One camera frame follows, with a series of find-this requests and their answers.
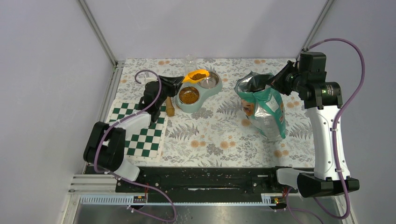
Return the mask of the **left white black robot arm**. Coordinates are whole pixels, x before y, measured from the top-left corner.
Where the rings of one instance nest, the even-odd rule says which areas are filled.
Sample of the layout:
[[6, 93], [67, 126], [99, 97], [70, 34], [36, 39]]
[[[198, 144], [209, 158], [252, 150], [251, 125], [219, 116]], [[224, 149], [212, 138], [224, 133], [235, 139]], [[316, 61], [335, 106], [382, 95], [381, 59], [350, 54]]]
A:
[[141, 191], [145, 180], [139, 176], [140, 169], [124, 157], [126, 141], [159, 119], [163, 103], [176, 96], [183, 79], [183, 76], [158, 76], [147, 81], [137, 108], [130, 115], [110, 123], [96, 122], [83, 153], [84, 161], [96, 166], [99, 172], [127, 179], [127, 186], [132, 191]]

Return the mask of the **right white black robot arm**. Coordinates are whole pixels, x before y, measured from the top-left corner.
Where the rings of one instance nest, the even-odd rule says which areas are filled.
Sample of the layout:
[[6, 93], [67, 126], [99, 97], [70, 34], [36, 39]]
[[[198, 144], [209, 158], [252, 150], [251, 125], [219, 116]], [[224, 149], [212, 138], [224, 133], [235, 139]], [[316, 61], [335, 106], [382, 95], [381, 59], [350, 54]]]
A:
[[270, 86], [281, 94], [298, 93], [304, 102], [311, 122], [315, 167], [313, 172], [280, 167], [268, 179], [269, 189], [280, 192], [287, 186], [299, 191], [302, 197], [337, 196], [345, 191], [359, 190], [359, 180], [350, 176], [347, 167], [340, 119], [343, 105], [341, 87], [327, 82], [326, 55], [321, 52], [303, 52], [298, 62], [286, 66], [270, 79]]

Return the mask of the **orange plastic scoop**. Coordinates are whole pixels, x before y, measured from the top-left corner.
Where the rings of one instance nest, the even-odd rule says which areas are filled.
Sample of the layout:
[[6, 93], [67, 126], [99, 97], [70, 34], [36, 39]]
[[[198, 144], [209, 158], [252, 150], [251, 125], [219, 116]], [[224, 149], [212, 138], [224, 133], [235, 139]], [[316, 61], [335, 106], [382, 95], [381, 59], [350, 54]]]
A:
[[196, 84], [202, 81], [204, 78], [207, 78], [209, 75], [210, 75], [209, 71], [204, 69], [191, 71], [184, 77], [182, 83]]

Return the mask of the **green pet food bag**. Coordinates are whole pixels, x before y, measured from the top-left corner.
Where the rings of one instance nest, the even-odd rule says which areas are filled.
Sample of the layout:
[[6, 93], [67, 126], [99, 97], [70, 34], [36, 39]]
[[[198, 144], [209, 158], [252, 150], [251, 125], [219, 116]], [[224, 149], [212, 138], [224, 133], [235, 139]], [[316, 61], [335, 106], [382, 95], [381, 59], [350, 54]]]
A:
[[270, 87], [271, 73], [251, 71], [237, 80], [234, 91], [247, 119], [269, 141], [285, 139], [286, 119], [281, 94]]

